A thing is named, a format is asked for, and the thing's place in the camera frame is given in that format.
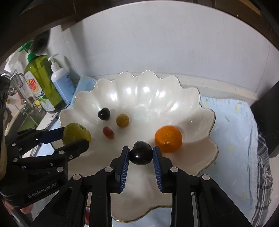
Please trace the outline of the orange tangerine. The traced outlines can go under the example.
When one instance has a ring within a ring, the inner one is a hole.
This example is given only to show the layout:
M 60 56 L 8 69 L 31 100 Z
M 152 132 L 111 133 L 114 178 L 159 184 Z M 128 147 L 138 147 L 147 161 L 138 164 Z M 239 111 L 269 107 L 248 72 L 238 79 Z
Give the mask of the orange tangerine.
M 180 149 L 183 138 L 177 127 L 166 125 L 156 131 L 154 142 L 162 153 L 174 153 Z

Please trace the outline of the dark grape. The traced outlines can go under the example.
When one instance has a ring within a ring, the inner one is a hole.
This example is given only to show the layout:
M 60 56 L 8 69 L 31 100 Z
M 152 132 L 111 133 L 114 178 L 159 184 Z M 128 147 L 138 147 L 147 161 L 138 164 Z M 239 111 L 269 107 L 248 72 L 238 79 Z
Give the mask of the dark grape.
M 129 160 L 137 165 L 149 164 L 153 159 L 152 147 L 144 141 L 137 141 L 129 151 Z

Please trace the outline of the checkered plaid cloth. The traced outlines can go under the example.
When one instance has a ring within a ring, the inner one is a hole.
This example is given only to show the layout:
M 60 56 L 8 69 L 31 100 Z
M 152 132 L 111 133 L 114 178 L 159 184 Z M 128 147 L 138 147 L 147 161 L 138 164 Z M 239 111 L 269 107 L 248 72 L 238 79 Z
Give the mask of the checkered plaid cloth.
M 269 150 L 267 143 L 258 131 L 258 176 L 257 176 L 257 201 L 255 213 L 252 218 L 253 226 L 264 226 L 271 202 L 273 177 L 270 169 Z

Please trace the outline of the black knife block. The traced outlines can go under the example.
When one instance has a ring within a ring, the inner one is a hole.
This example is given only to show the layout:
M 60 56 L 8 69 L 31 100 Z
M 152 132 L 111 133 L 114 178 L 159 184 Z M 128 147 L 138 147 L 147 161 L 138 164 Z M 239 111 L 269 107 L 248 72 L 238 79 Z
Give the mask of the black knife block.
M 276 83 L 263 97 L 251 105 L 255 121 L 266 141 L 270 158 L 278 155 L 278 96 L 279 88 Z

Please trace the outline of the red cherry tomato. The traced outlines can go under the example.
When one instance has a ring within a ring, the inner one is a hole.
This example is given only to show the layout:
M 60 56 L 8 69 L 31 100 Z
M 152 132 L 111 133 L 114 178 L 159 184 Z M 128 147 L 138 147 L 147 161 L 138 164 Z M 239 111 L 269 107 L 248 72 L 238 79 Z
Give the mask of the red cherry tomato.
M 114 132 L 112 131 L 111 128 L 105 126 L 103 128 L 103 134 L 110 140 L 113 140 L 114 139 Z

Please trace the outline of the green apple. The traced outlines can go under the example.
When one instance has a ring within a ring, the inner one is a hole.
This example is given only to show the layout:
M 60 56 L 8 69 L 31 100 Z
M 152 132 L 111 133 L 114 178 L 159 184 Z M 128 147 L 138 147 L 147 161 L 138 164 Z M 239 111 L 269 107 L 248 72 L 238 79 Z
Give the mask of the green apple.
M 69 145 L 82 139 L 86 139 L 91 143 L 91 133 L 87 128 L 76 122 L 70 123 L 65 127 L 62 135 L 63 145 Z

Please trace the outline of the light blue patterned cloth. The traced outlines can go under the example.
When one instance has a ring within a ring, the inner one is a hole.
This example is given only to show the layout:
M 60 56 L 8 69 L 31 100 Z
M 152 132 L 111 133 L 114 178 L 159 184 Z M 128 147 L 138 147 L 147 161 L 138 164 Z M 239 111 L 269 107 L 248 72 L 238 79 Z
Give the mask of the light blue patterned cloth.
M 84 77 L 80 91 L 91 91 L 97 81 Z M 250 106 L 234 99 L 201 96 L 203 108 L 216 116 L 210 139 L 218 147 L 216 160 L 199 175 L 208 174 L 224 190 L 248 220 L 257 200 L 258 131 Z M 53 128 L 62 127 L 59 119 Z

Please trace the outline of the small olive green fruit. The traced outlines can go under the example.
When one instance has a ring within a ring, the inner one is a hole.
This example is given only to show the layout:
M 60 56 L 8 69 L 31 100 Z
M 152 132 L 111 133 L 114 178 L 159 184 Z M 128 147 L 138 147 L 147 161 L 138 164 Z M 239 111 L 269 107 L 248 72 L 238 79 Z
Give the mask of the small olive green fruit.
M 129 116 L 127 114 L 119 114 L 116 118 L 116 124 L 120 127 L 120 128 L 125 128 L 129 125 L 130 119 Z

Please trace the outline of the stainless steel sink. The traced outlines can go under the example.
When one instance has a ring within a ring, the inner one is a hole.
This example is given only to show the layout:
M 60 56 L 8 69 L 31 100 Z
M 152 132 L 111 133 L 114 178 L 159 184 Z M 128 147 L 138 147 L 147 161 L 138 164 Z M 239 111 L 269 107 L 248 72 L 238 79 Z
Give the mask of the stainless steel sink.
M 35 108 L 32 111 L 28 109 L 26 112 L 17 111 L 13 116 L 11 111 L 6 108 L 4 113 L 5 136 L 22 130 L 37 128 L 45 115 L 45 110 Z

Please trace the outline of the tall chrome faucet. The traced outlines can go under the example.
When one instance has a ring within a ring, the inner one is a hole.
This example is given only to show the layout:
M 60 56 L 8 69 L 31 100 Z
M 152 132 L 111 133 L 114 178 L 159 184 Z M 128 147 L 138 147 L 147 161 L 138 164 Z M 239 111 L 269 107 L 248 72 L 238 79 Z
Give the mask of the tall chrome faucet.
M 3 72 L 1 73 L 1 77 L 5 77 L 10 81 L 20 97 L 21 105 L 23 105 L 25 109 L 29 108 L 31 112 L 34 110 L 38 110 L 39 112 L 42 111 L 41 105 L 37 103 L 37 99 L 31 91 L 31 88 L 27 85 L 22 73 L 17 71 L 14 71 L 14 73 Z

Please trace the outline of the green dish soap bottle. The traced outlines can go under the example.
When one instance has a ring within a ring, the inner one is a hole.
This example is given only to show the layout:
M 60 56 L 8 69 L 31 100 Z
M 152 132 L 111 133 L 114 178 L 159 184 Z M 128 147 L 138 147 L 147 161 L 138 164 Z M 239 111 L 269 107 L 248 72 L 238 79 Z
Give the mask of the green dish soap bottle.
M 46 55 L 36 55 L 31 51 L 32 42 L 25 43 L 20 51 L 26 51 L 28 64 L 24 77 L 36 99 L 45 111 L 55 113 L 61 111 L 66 103 L 51 81 L 51 65 Z

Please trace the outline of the white scalloped ceramic bowl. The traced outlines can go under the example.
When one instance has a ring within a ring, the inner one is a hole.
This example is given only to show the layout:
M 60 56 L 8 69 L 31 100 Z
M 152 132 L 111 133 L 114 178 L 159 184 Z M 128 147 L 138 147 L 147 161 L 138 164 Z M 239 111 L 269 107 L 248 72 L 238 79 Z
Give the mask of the white scalloped ceramic bowl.
M 200 104 L 197 88 L 184 88 L 174 75 L 163 79 L 152 71 L 139 76 L 120 73 L 116 79 L 99 79 L 91 91 L 76 94 L 72 108 L 61 111 L 59 121 L 65 127 L 76 122 L 91 133 L 91 144 L 86 152 L 70 161 L 69 176 L 89 176 L 109 166 L 122 148 L 132 148 L 137 141 L 154 146 L 158 129 L 166 125 L 177 127 L 183 143 L 177 152 L 167 154 L 172 164 L 189 175 L 199 175 L 218 156 L 218 147 L 210 139 L 215 113 Z M 99 119 L 98 112 L 107 107 L 108 121 Z M 119 114 L 129 116 L 129 125 L 116 124 Z M 107 126 L 114 132 L 110 140 L 103 134 Z

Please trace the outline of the dark plum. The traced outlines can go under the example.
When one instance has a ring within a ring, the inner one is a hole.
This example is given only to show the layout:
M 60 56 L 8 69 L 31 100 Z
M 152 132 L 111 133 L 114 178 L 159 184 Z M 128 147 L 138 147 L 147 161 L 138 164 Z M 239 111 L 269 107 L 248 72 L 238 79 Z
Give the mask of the dark plum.
M 110 110 L 107 107 L 104 107 L 103 109 L 101 109 L 98 112 L 98 117 L 99 119 L 103 120 L 103 121 L 108 121 L 110 118 Z

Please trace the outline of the blue pump soap bottle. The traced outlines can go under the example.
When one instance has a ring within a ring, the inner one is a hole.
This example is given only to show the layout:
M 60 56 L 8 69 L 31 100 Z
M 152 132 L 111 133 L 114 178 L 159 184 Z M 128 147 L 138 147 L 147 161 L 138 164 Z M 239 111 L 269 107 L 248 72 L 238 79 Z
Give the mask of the blue pump soap bottle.
M 56 56 L 58 56 L 58 54 L 54 54 L 48 58 L 48 61 L 51 63 L 52 70 L 51 81 L 62 97 L 63 101 L 66 103 L 66 105 L 69 105 L 72 101 L 76 88 L 70 78 L 69 73 L 65 70 L 65 68 L 60 67 L 55 61 L 54 58 Z

